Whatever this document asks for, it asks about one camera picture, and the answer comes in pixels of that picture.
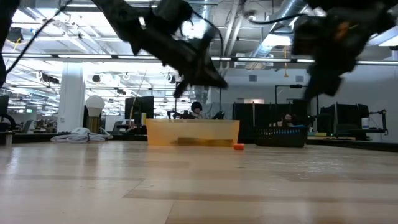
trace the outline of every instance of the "black basket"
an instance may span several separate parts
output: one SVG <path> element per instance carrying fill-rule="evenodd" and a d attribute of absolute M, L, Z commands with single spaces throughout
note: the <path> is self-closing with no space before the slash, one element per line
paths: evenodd
<path fill-rule="evenodd" d="M 258 146 L 304 147 L 307 136 L 307 127 L 255 128 L 254 143 Z"/>

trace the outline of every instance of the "person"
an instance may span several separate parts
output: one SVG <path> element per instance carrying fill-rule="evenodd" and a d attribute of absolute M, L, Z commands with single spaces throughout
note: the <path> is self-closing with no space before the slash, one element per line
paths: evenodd
<path fill-rule="evenodd" d="M 192 115 L 195 119 L 205 119 L 203 116 L 203 108 L 199 102 L 193 102 L 191 104 Z"/>
<path fill-rule="evenodd" d="M 290 114 L 285 114 L 282 115 L 281 117 L 281 121 L 278 121 L 274 124 L 270 124 L 270 127 L 292 127 L 293 123 L 292 123 L 292 115 Z"/>

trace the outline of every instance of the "ceiling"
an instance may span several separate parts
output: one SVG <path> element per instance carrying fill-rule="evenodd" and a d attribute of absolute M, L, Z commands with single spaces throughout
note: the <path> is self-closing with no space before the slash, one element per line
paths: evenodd
<path fill-rule="evenodd" d="M 56 6 L 49 0 L 29 0 L 34 7 L 20 8 L 13 18 L 13 27 L 22 28 L 24 40 L 19 44 L 7 41 L 3 53 L 19 53 L 25 46 L 25 43 L 33 36 L 34 32 L 43 24 L 44 19 L 53 16 Z M 227 36 L 228 25 L 234 18 L 233 0 L 192 0 L 194 10 L 205 16 L 221 31 L 223 37 Z M 147 1 L 129 1 L 136 6 L 145 6 Z M 280 9 L 282 0 L 274 1 L 248 1 L 246 10 L 256 10 L 257 20 L 264 20 L 266 16 L 272 15 Z M 192 37 L 201 36 L 205 30 L 205 22 L 200 19 L 194 19 L 194 26 L 189 23 L 184 24 L 183 33 Z M 243 20 L 240 27 L 237 22 L 233 24 L 231 35 L 228 42 L 231 43 L 234 31 L 239 31 L 237 39 L 231 47 L 229 55 L 248 56 L 255 50 L 264 39 L 264 33 L 261 26 L 253 25 Z M 221 49 L 220 39 L 216 38 L 210 47 L 209 53 L 212 56 L 219 56 Z M 109 22 L 101 12 L 92 7 L 90 1 L 74 1 L 73 5 L 67 8 L 65 13 L 55 18 L 55 21 L 47 26 L 28 53 L 35 54 L 113 54 L 113 55 L 132 55 L 130 45 L 122 42 L 113 31 Z M 291 57 L 290 46 L 277 47 L 271 50 L 273 57 Z M 146 52 L 140 52 L 140 55 L 147 55 Z M 382 60 L 391 56 L 388 47 L 372 45 L 366 47 L 360 55 L 362 60 Z M 13 62 L 13 59 L 5 59 L 7 66 Z M 230 70 L 234 70 L 236 65 L 231 64 Z M 306 68 L 306 65 L 289 65 L 289 68 Z M 11 95 L 10 106 L 21 107 L 21 105 L 39 105 L 39 110 L 43 114 L 54 114 L 57 112 L 59 104 L 59 85 L 45 83 L 40 80 L 42 74 L 49 75 L 62 81 L 62 61 L 53 60 L 21 60 L 18 66 L 7 77 L 8 85 L 22 86 L 23 88 L 6 88 L 4 94 Z M 106 99 L 107 114 L 119 114 L 124 111 L 125 97 L 154 95 L 155 104 L 159 113 L 174 108 L 174 99 L 172 98 L 175 84 L 170 83 L 168 78 L 174 75 L 177 79 L 177 73 L 170 67 L 163 67 L 159 63 L 147 62 L 84 62 L 85 73 L 87 74 L 86 97 L 90 95 L 99 95 Z M 275 63 L 268 66 L 267 69 L 285 68 L 283 63 Z M 239 83 L 242 77 L 238 73 L 245 75 L 245 70 L 237 70 L 229 77 L 231 83 Z M 92 80 L 93 75 L 101 76 L 101 82 L 96 83 Z M 126 95 L 118 94 L 116 90 L 106 89 L 110 86 L 118 86 L 125 89 Z M 178 110 L 187 110 L 190 102 L 194 100 L 204 100 L 206 93 L 187 91 L 182 99 L 178 100 Z M 51 103 L 51 109 L 43 109 L 43 106 Z"/>

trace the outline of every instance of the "duct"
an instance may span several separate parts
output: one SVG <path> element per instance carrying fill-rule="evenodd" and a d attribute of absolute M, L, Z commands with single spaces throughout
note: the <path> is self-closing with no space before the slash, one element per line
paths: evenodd
<path fill-rule="evenodd" d="M 271 15 L 269 17 L 270 20 L 273 19 L 279 19 L 281 17 L 289 16 L 292 14 L 298 14 L 301 13 L 307 6 L 307 3 L 304 0 L 284 0 L 280 10 Z M 289 26 L 293 24 L 295 19 L 289 19 L 286 21 L 282 21 L 281 24 L 284 26 Z M 257 47 L 257 49 L 251 54 L 250 57 L 256 57 L 256 58 L 264 58 L 267 57 L 269 52 L 271 52 L 272 48 L 275 47 L 275 43 L 270 43 L 270 38 L 269 35 L 271 32 L 274 31 L 276 27 L 276 24 L 272 25 L 266 25 L 262 28 L 262 33 L 267 35 L 265 36 L 264 40 L 262 43 Z M 246 69 L 252 70 L 252 69 L 263 69 L 265 68 L 265 65 L 262 63 L 257 63 L 257 62 L 251 62 L 247 63 L 245 65 Z"/>

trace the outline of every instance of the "column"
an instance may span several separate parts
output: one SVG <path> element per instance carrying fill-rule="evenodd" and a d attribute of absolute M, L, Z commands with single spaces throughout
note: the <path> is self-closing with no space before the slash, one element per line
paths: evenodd
<path fill-rule="evenodd" d="M 72 131 L 83 126 L 86 78 L 82 63 L 63 64 L 58 132 Z"/>

